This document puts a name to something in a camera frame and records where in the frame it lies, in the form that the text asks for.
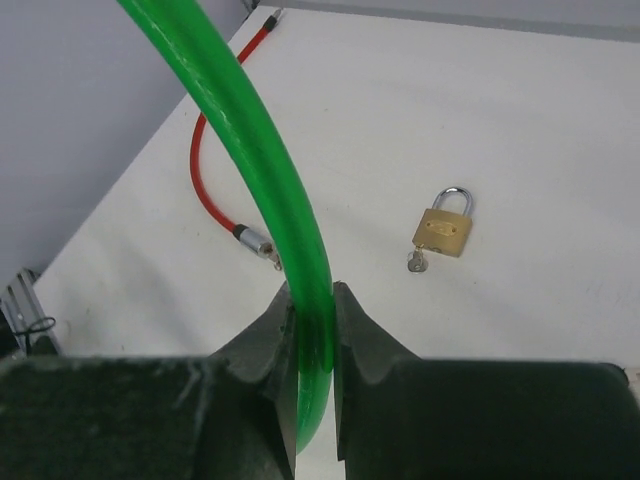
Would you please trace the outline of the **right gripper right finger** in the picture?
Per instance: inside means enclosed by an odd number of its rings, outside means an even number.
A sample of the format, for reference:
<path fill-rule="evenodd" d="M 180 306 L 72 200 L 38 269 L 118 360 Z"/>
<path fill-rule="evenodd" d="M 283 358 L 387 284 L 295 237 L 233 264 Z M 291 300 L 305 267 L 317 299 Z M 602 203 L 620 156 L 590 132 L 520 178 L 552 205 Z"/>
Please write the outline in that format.
<path fill-rule="evenodd" d="M 635 479 L 639 405 L 611 363 L 422 358 L 334 286 L 350 479 Z"/>

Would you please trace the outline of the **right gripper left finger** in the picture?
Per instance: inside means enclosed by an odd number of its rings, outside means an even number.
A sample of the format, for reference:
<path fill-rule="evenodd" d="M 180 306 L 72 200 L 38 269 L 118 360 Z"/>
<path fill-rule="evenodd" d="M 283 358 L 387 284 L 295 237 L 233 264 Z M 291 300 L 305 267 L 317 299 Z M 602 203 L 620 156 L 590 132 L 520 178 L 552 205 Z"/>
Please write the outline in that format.
<path fill-rule="evenodd" d="M 208 356 L 71 357 L 54 320 L 18 331 L 1 363 L 5 479 L 291 479 L 297 331 L 282 286 Z"/>

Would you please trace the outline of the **large padlock key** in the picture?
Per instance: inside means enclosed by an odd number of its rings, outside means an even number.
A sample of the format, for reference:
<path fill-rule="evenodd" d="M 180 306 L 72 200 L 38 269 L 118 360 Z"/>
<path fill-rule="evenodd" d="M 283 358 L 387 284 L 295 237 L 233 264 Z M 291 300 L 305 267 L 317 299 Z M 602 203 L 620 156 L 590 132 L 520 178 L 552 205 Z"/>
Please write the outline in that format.
<path fill-rule="evenodd" d="M 428 268 L 428 261 L 422 249 L 414 249 L 407 258 L 407 269 L 414 274 L 423 273 Z"/>

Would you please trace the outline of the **large brass padlock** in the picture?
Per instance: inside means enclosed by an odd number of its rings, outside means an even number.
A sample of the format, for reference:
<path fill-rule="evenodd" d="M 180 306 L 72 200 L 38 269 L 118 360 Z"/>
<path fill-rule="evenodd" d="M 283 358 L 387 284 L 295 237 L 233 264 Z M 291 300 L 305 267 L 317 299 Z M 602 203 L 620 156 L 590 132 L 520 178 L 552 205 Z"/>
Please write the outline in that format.
<path fill-rule="evenodd" d="M 443 208 L 445 201 L 454 195 L 465 200 L 461 213 Z M 463 187 L 452 186 L 439 192 L 432 206 L 424 211 L 419 221 L 412 238 L 414 247 L 449 257 L 460 257 L 472 229 L 473 207 L 474 198 Z"/>

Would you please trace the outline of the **green cable lock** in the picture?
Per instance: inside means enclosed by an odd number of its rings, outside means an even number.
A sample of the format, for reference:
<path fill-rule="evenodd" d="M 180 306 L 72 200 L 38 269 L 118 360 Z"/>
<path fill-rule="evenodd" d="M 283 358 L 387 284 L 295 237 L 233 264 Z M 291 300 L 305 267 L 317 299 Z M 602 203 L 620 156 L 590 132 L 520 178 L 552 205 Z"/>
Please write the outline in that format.
<path fill-rule="evenodd" d="M 306 190 L 239 58 L 198 2 L 120 5 L 218 135 L 273 237 L 299 328 L 296 448 L 303 451 L 328 401 L 336 312 L 329 260 Z"/>

